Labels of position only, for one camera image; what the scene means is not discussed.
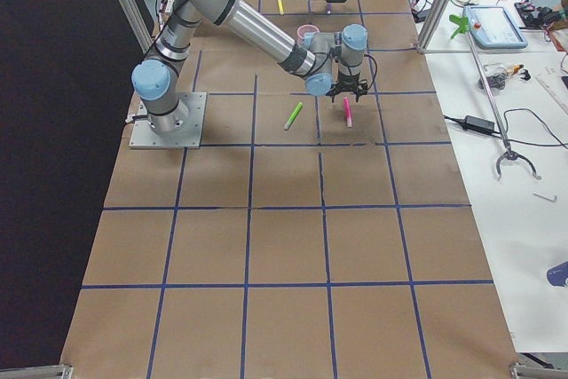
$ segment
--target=electronic device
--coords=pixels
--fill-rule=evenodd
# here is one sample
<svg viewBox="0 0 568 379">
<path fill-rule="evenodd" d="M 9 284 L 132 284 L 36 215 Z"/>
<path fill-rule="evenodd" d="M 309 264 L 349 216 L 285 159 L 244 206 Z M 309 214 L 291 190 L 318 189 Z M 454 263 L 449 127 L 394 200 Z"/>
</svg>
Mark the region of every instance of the electronic device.
<svg viewBox="0 0 568 379">
<path fill-rule="evenodd" d="M 565 20 L 568 6 L 560 11 L 553 11 L 547 6 L 535 6 L 531 2 L 515 3 L 515 9 L 526 28 L 540 29 L 559 20 Z"/>
<path fill-rule="evenodd" d="M 522 49 L 525 36 L 502 6 L 467 5 L 463 16 L 469 19 L 471 35 L 484 49 Z"/>
<path fill-rule="evenodd" d="M 414 22 L 416 24 L 418 24 L 419 22 L 424 22 L 426 20 L 426 17 L 428 17 L 429 12 L 430 12 L 430 9 L 423 9 L 423 10 L 418 11 L 418 12 L 412 12 Z"/>
</svg>

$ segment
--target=grid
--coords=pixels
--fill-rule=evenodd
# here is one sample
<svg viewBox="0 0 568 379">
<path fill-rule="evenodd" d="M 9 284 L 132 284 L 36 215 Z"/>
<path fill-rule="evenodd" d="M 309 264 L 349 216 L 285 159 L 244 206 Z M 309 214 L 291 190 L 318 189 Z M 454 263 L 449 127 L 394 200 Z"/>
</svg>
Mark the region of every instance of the grid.
<svg viewBox="0 0 568 379">
<path fill-rule="evenodd" d="M 202 149 L 199 152 L 185 149 L 176 154 L 130 152 L 124 142 L 126 139 L 123 141 L 62 360 L 76 365 L 79 372 L 98 371 L 100 374 L 103 368 L 100 360 L 84 356 L 76 349 L 85 343 L 83 333 L 91 330 L 87 313 L 98 303 L 93 302 L 98 295 L 104 295 L 101 298 L 113 301 L 108 302 L 112 304 L 117 299 L 117 294 L 113 292 L 127 292 L 121 293 L 127 295 L 125 297 L 129 297 L 128 292 L 133 292 L 137 295 L 136 302 L 129 305 L 127 312 L 131 313 L 147 304 L 146 311 L 140 308 L 146 313 L 144 320 L 136 323 L 136 328 L 144 329 L 145 333 L 138 337 L 138 352 L 130 347 L 125 348 L 124 343 L 122 347 L 118 345 L 117 348 L 131 352 L 134 361 L 130 364 L 136 367 L 113 366 L 109 369 L 113 375 L 126 372 L 130 376 L 145 376 L 148 379 L 177 375 L 339 378 L 386 374 L 391 377 L 438 379 L 491 374 L 493 377 L 508 377 L 507 365 L 513 360 L 514 352 L 442 122 L 434 87 L 424 58 L 416 54 L 410 45 L 406 46 L 415 38 L 407 0 L 392 0 L 389 4 L 378 6 L 373 6 L 370 0 L 349 0 L 346 5 L 337 6 L 332 16 L 327 16 L 325 7 L 320 4 L 284 0 L 285 11 L 290 7 L 292 12 L 287 12 L 283 17 L 271 9 L 275 8 L 275 4 L 270 4 L 268 0 L 247 1 L 257 5 L 259 11 L 289 33 L 297 27 L 298 22 L 306 23 L 306 17 L 319 25 L 322 31 L 328 31 L 325 26 L 329 20 L 334 20 L 334 25 L 337 22 L 346 25 L 358 20 L 359 24 L 369 29 L 367 51 L 377 58 L 380 70 L 369 95 L 361 100 L 360 106 L 353 106 L 356 120 L 362 120 L 359 129 L 346 134 L 345 130 L 337 127 L 338 123 L 344 125 L 340 111 L 329 108 L 329 99 L 308 97 L 297 86 L 297 81 L 286 80 L 287 76 L 283 77 L 277 67 L 267 65 L 266 57 L 246 48 L 231 36 L 219 36 L 217 30 L 209 32 L 207 25 L 200 28 L 184 74 L 193 77 L 191 84 L 185 82 L 188 83 L 186 87 L 191 86 L 193 91 L 209 89 Z M 404 28 L 406 31 L 411 28 L 411 37 L 408 38 L 406 32 L 396 37 L 384 37 L 377 30 L 381 27 Z M 228 51 L 226 45 L 218 43 L 219 39 L 228 42 L 231 48 L 241 50 Z M 249 64 L 244 66 L 244 72 L 231 71 L 240 56 L 248 59 Z M 397 64 L 404 65 L 404 72 L 400 69 L 397 71 Z M 233 79 L 216 78 L 210 72 L 212 68 L 215 68 L 217 75 L 226 72 Z M 364 74 L 370 75 L 371 70 L 369 60 Z M 283 93 L 283 84 L 291 90 Z M 293 105 L 299 99 L 304 101 L 304 111 L 289 135 L 283 137 L 283 131 L 276 132 L 267 117 L 277 113 L 288 114 L 289 108 L 283 107 L 283 113 L 277 108 L 287 102 Z M 243 117 L 229 117 L 221 107 L 222 103 L 224 106 L 230 105 L 237 116 L 242 112 L 246 114 Z M 401 113 L 408 117 L 408 121 L 401 118 Z M 229 121 L 228 134 L 216 134 L 211 126 L 208 127 L 208 121 L 214 120 L 212 117 L 221 123 L 223 120 Z M 280 164 L 290 158 L 289 164 Z M 130 162 L 136 162 L 140 169 L 130 168 Z M 353 172 L 352 175 L 337 172 L 337 166 L 345 164 Z M 156 176 L 156 171 L 160 170 L 157 168 L 161 166 L 165 168 L 164 172 L 157 172 L 160 175 Z M 230 174 L 232 178 L 223 179 L 224 168 L 234 169 Z M 281 177 L 288 182 L 281 182 Z M 140 193 L 133 193 L 135 181 L 138 182 L 137 186 L 142 187 Z M 381 184 L 380 188 L 370 185 L 376 183 Z M 158 248 L 155 242 L 158 239 L 152 239 L 153 251 L 144 257 L 144 261 L 151 264 L 154 262 L 150 260 L 154 259 L 154 253 L 160 254 L 158 258 L 163 259 L 161 270 L 158 268 L 160 263 L 156 262 L 154 272 L 128 272 L 125 277 L 121 268 L 118 268 L 113 281 L 114 267 L 107 259 L 124 259 L 116 253 L 121 249 L 113 246 L 115 239 L 121 235 L 120 227 L 113 223 L 113 215 L 117 216 L 119 222 L 122 215 L 132 215 L 130 221 L 133 224 L 138 222 L 140 227 L 137 233 L 144 233 L 140 231 L 144 227 L 167 228 L 161 238 L 162 245 Z M 223 216 L 224 219 L 219 221 L 222 224 L 216 221 L 217 215 Z M 376 269 L 377 261 L 388 262 L 391 258 L 388 257 L 387 244 L 384 258 L 376 253 L 370 256 L 371 261 L 365 263 L 361 261 L 365 258 L 362 251 L 351 253 L 351 258 L 341 258 L 352 250 L 349 245 L 345 246 L 346 239 L 355 238 L 369 243 L 365 235 L 354 236 L 349 230 L 338 231 L 345 227 L 342 225 L 345 219 L 352 217 L 363 219 L 354 227 L 367 226 L 372 233 L 378 224 L 384 226 L 384 230 L 389 230 L 385 234 L 395 236 L 391 241 L 398 248 L 400 258 L 396 268 L 393 266 L 389 273 Z M 300 222 L 290 228 L 290 218 L 291 221 Z M 203 260 L 193 255 L 191 248 L 182 252 L 181 247 L 177 246 L 183 240 L 185 228 L 194 220 L 198 225 L 203 221 L 202 226 L 206 228 L 238 225 L 239 235 L 244 236 L 244 256 L 241 263 L 235 261 L 236 257 L 223 257 L 223 267 L 231 271 L 225 277 L 230 280 L 216 280 L 218 275 L 223 274 L 217 274 L 214 268 L 208 270 L 206 265 L 199 267 Z M 448 220 L 456 220 L 457 223 L 446 224 Z M 300 241 L 298 251 L 294 257 L 290 257 L 289 251 L 296 248 L 293 234 L 301 234 L 304 224 L 309 232 L 297 237 L 300 239 L 296 240 L 296 243 Z M 430 234 L 424 232 L 428 227 L 431 228 Z M 288 230 L 288 233 L 281 231 L 281 228 Z M 446 235 L 448 228 L 469 230 L 461 232 L 462 235 L 458 233 L 457 242 L 450 244 L 456 245 L 456 253 L 471 250 L 468 253 L 470 260 L 463 267 L 453 263 L 450 254 L 440 259 L 445 259 L 443 266 L 453 268 L 452 271 L 436 271 L 436 266 L 428 261 L 428 256 L 432 255 L 429 251 L 445 249 L 433 247 L 427 238 L 435 240 L 437 233 Z M 271 252 L 270 248 L 264 246 L 266 230 L 277 240 L 269 239 L 269 246 L 281 248 L 281 251 Z M 157 237 L 154 232 L 147 233 Z M 112 236 L 106 246 L 103 242 L 105 236 Z M 380 231 L 376 237 L 382 238 Z M 211 243 L 202 241 L 199 244 L 206 246 Z M 132 249 L 124 250 L 128 261 Z M 360 265 L 353 263 L 352 259 L 360 261 Z M 361 272 L 359 268 L 363 267 L 368 271 Z M 363 275 L 369 278 L 381 276 L 384 280 L 362 280 Z M 158 276 L 161 280 L 148 279 Z M 462 303 L 462 306 L 459 302 L 447 300 L 459 299 L 460 296 L 467 299 L 468 295 L 474 296 L 471 302 L 483 313 L 483 321 L 468 311 L 469 307 L 465 306 L 468 303 Z M 369 301 L 378 306 L 383 304 L 383 299 L 388 299 L 385 296 L 402 301 L 402 314 L 394 312 L 391 307 L 377 319 L 373 313 L 365 311 L 364 307 Z M 231 305 L 232 309 L 225 310 L 225 303 Z M 312 334 L 310 339 L 315 340 L 307 346 L 311 355 L 300 363 L 304 368 L 302 371 L 294 370 L 298 368 L 297 363 L 287 358 L 298 355 L 294 349 L 290 349 L 290 339 L 295 345 L 304 345 L 299 338 L 302 321 L 298 321 L 296 335 L 291 338 L 285 329 L 276 336 L 269 336 L 271 321 L 282 319 L 283 324 L 296 326 L 296 319 L 289 318 L 291 314 L 281 306 L 288 307 L 298 317 L 305 316 L 310 320 L 304 324 L 311 330 L 306 335 Z M 172 347 L 171 343 L 166 348 L 166 342 L 177 334 L 175 330 L 171 331 L 174 327 L 184 327 L 183 321 L 176 321 L 184 318 L 176 310 L 184 309 L 189 310 L 190 314 L 195 312 L 198 318 L 208 318 L 210 309 L 213 312 L 211 318 L 221 323 L 225 321 L 221 319 L 232 319 L 233 328 L 230 333 L 226 332 L 227 342 L 213 339 L 219 348 L 231 343 L 232 352 L 221 354 L 213 360 L 207 358 L 207 354 L 210 356 L 207 352 L 201 359 L 193 360 L 192 352 L 187 350 L 181 352 L 184 361 L 180 361 L 175 355 L 179 349 Z M 448 313 L 442 315 L 442 320 L 433 315 L 433 312 L 446 309 Z M 388 356 L 391 352 L 387 348 L 372 349 L 372 345 L 365 345 L 364 348 L 353 349 L 355 336 L 350 334 L 362 328 L 362 323 L 358 323 L 357 310 L 361 311 L 361 317 L 370 316 L 367 319 L 367 326 L 373 329 L 367 336 L 370 343 L 393 337 L 391 334 L 381 336 L 383 326 L 376 324 L 381 321 L 373 320 L 390 318 L 396 322 L 399 315 L 404 317 L 404 320 L 396 323 L 400 327 L 396 334 L 404 337 L 399 343 L 407 345 L 399 349 L 406 355 L 402 359 L 407 366 L 404 363 L 400 363 L 400 366 L 397 362 L 387 363 L 389 365 L 381 365 L 381 370 L 377 370 L 379 367 L 371 357 L 376 358 L 381 352 L 386 352 Z M 458 315 L 456 312 L 461 312 L 458 319 L 454 317 Z M 235 327 L 237 320 L 240 320 L 238 331 Z M 198 320 L 187 320 L 188 324 L 199 329 L 195 321 Z M 459 333 L 471 344 L 456 345 L 452 339 L 450 346 L 453 348 L 443 344 L 451 333 L 439 334 L 438 331 L 456 326 L 465 328 Z M 210 333 L 214 335 L 218 327 L 217 323 L 212 324 Z M 190 348 L 196 345 L 189 338 L 183 339 Z M 485 349 L 481 351 L 476 343 L 486 346 L 493 355 L 487 356 Z M 280 348 L 276 358 L 281 358 L 283 365 L 288 361 L 293 367 L 282 367 L 274 361 L 271 365 L 264 356 L 265 348 L 266 351 Z M 282 349 L 290 349 L 291 355 Z M 177 361 L 185 366 L 183 372 L 171 367 Z"/>
</svg>

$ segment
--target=blue tape line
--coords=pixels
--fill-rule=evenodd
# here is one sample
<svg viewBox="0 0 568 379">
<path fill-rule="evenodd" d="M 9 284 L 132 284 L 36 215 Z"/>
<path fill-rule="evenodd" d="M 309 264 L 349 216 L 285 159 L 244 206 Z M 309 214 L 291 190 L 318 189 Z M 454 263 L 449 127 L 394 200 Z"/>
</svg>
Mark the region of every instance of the blue tape line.
<svg viewBox="0 0 568 379">
<path fill-rule="evenodd" d="M 478 286 L 493 285 L 493 280 L 417 280 L 413 281 L 338 281 L 326 283 L 168 283 L 156 284 L 85 284 L 81 290 L 121 288 L 384 288 L 392 286 Z"/>
<path fill-rule="evenodd" d="M 255 75 L 254 98 L 252 102 L 252 129 L 250 132 L 251 141 L 253 143 L 250 148 L 250 165 L 248 169 L 248 208 L 247 208 L 247 245 L 245 249 L 245 288 L 242 298 L 242 331 L 241 331 L 241 379 L 245 379 L 245 365 L 247 358 L 247 314 L 249 310 L 249 265 L 250 265 L 250 227 L 252 222 L 252 192 L 254 182 L 254 165 L 255 165 L 255 128 L 256 128 L 256 93 L 258 91 L 258 76 Z"/>
<path fill-rule="evenodd" d="M 171 228 L 170 228 L 170 240 L 168 241 L 168 251 L 166 252 L 166 262 L 163 268 L 163 276 L 162 276 L 162 285 L 161 285 L 161 292 L 160 292 L 160 300 L 158 302 L 158 312 L 156 313 L 156 322 L 154 325 L 154 335 L 152 337 L 152 347 L 150 350 L 150 358 L 148 360 L 148 370 L 146 373 L 146 379 L 150 379 L 152 377 L 152 369 L 154 367 L 154 356 L 156 351 L 156 345 L 158 342 L 158 333 L 160 330 L 160 322 L 162 320 L 162 308 L 163 308 L 163 299 L 166 293 L 166 285 L 168 283 L 168 270 L 170 268 L 170 257 L 171 257 L 171 249 L 173 247 L 174 235 L 176 233 L 176 221 L 178 219 L 178 206 L 179 200 L 181 198 L 181 188 L 182 183 L 184 180 L 184 171 L 185 171 L 185 161 L 187 159 L 188 150 L 184 148 L 184 155 L 181 160 L 181 168 L 179 171 L 179 179 L 177 181 L 177 191 L 176 191 L 176 205 L 174 207 L 174 214 L 171 221 Z"/>
<path fill-rule="evenodd" d="M 327 240 L 327 216 L 326 216 L 326 199 L 324 197 L 323 183 L 323 157 L 322 153 L 318 153 L 319 168 L 319 193 L 321 197 L 321 225 L 323 227 L 323 249 L 326 258 L 326 284 L 331 283 L 331 271 L 329 265 L 329 243 Z M 335 353 L 335 330 L 334 330 L 334 309 L 331 295 L 331 287 L 327 286 L 327 313 L 329 316 L 329 342 L 331 345 L 331 365 L 334 372 L 334 379 L 337 379 L 337 357 Z"/>
<path fill-rule="evenodd" d="M 435 209 L 435 208 L 470 208 L 469 203 L 432 203 L 432 204 L 353 204 L 353 205 L 326 205 L 321 206 L 261 206 L 253 210 L 332 210 L 332 209 Z M 178 206 L 176 207 L 113 207 L 103 208 L 104 211 L 129 210 L 222 210 L 222 209 L 248 209 L 247 206 Z"/>
<path fill-rule="evenodd" d="M 363 9 L 361 8 L 361 1 L 357 0 L 358 5 L 359 5 L 359 12 L 361 13 L 361 21 L 363 23 L 363 26 L 365 26 L 365 19 L 363 17 Z M 371 67 L 371 59 L 368 59 L 369 62 L 369 66 Z M 377 90 L 377 85 L 378 82 L 375 81 L 374 83 L 375 85 L 375 92 L 378 92 Z M 375 95 L 375 101 L 376 101 L 376 105 L 377 108 L 379 110 L 379 118 L 381 120 L 381 123 L 384 123 L 383 120 L 383 111 L 381 109 L 381 103 L 379 102 L 379 97 L 377 95 Z M 422 330 L 422 322 L 421 322 L 421 318 L 420 318 L 420 312 L 418 310 L 418 301 L 416 298 L 416 292 L 414 290 L 414 284 L 413 284 L 413 275 L 412 275 L 412 267 L 410 265 L 410 256 L 408 254 L 408 247 L 406 244 L 406 236 L 405 236 L 405 230 L 404 230 L 404 226 L 402 223 L 402 216 L 400 214 L 400 205 L 398 202 L 398 193 L 397 193 L 397 186 L 396 186 L 396 182 L 395 182 L 395 178 L 394 178 L 394 169 L 392 168 L 392 161 L 391 161 L 391 153 L 390 153 L 390 149 L 389 149 L 389 140 L 387 139 L 387 135 L 386 135 L 386 131 L 384 129 L 384 126 L 381 126 L 381 131 L 383 133 L 383 143 L 384 143 L 384 150 L 386 153 L 386 159 L 387 159 L 387 165 L 389 167 L 389 175 L 390 175 L 390 184 L 392 186 L 392 194 L 394 197 L 394 202 L 397 205 L 396 210 L 397 210 L 397 217 L 398 217 L 398 227 L 400 229 L 400 238 L 402 240 L 402 246 L 403 246 L 403 251 L 404 251 L 404 255 L 405 255 L 405 261 L 406 261 L 406 271 L 408 273 L 408 280 L 410 282 L 410 291 L 411 291 L 411 295 L 412 295 L 412 300 L 413 300 L 413 306 L 414 306 L 414 315 L 416 317 L 416 327 L 418 329 L 418 336 L 420 339 L 420 346 L 422 349 L 422 358 L 424 361 L 424 368 L 426 370 L 426 376 L 428 377 L 428 379 L 432 379 L 432 374 L 430 372 L 430 362 L 428 359 L 428 353 L 426 351 L 426 343 L 424 341 L 424 333 Z"/>
<path fill-rule="evenodd" d="M 390 95 L 432 95 L 436 94 L 436 91 L 383 91 L 377 92 L 377 95 L 384 97 Z"/>
<path fill-rule="evenodd" d="M 209 92 L 208 95 L 218 96 L 218 95 L 225 95 L 225 96 L 235 96 L 235 97 L 252 97 L 254 93 L 252 92 Z"/>
<path fill-rule="evenodd" d="M 378 146 L 385 146 L 384 143 L 376 143 Z M 450 146 L 452 141 L 437 142 L 389 142 L 389 146 Z"/>
</svg>

